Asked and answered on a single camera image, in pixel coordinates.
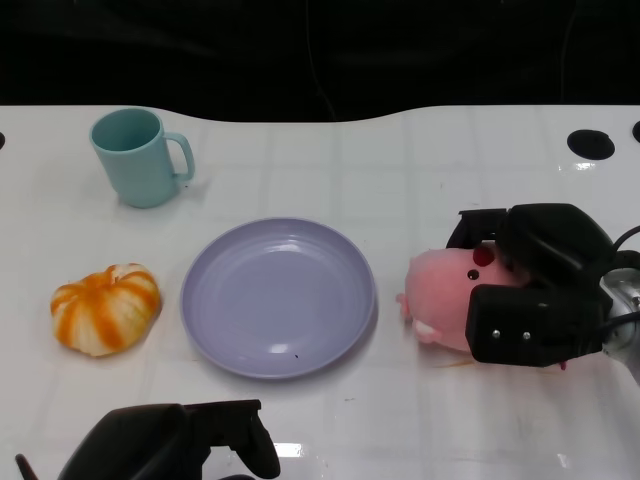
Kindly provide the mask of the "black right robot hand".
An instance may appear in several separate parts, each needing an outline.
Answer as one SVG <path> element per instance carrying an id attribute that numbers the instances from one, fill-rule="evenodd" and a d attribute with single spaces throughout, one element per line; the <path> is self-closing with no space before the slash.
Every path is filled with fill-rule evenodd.
<path id="1" fill-rule="evenodd" d="M 612 300 L 601 286 L 612 240 L 570 204 L 467 210 L 450 248 L 491 241 L 522 287 L 480 285 L 470 294 L 465 336 L 481 363 L 547 367 L 598 353 Z"/>

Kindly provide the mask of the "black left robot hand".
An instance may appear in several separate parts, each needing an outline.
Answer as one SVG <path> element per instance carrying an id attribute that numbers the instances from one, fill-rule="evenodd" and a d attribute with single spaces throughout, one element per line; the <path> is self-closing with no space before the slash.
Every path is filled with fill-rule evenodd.
<path id="1" fill-rule="evenodd" d="M 253 475 L 281 473 L 261 402 L 151 404 L 116 409 L 86 435 L 62 479 L 201 479 L 214 447 L 234 451 Z"/>

